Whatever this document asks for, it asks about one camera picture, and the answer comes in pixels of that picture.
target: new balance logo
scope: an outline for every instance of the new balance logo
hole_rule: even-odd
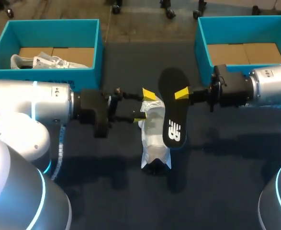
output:
[[[169,120],[168,136],[171,140],[180,141],[180,125]]]

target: gray floor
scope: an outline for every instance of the gray floor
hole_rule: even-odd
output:
[[[109,0],[11,0],[14,20],[99,18],[107,42],[192,41],[194,0],[173,0],[177,17],[169,20],[159,0],[125,0],[122,14],[111,14]],[[250,15],[250,8],[208,4],[205,15]],[[0,11],[0,34],[8,17]]]

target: cardboard flap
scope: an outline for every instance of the cardboard flap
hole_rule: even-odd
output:
[[[281,54],[275,43],[244,44],[250,64],[281,64]]]

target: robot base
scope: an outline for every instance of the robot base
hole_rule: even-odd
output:
[[[71,219],[64,191],[0,140],[0,229],[69,230]]]
[[[281,230],[281,169],[262,191],[258,215],[263,230]]]

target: chair wheel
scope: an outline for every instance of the chair wheel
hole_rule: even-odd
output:
[[[6,14],[9,18],[13,18],[14,17],[14,12],[12,11],[12,9],[8,8],[6,10]]]
[[[202,13],[200,11],[194,11],[192,15],[195,20],[198,20],[199,17],[202,17]]]
[[[2,2],[0,2],[0,10],[4,10],[4,4]]]
[[[173,10],[166,10],[166,17],[169,18],[169,19],[173,19],[174,17],[176,16],[176,14],[174,13]]]
[[[120,10],[121,10],[120,6],[118,6],[118,5],[113,5],[112,6],[112,13],[113,14],[119,14]]]
[[[252,15],[260,15],[260,9],[258,6],[252,7]]]

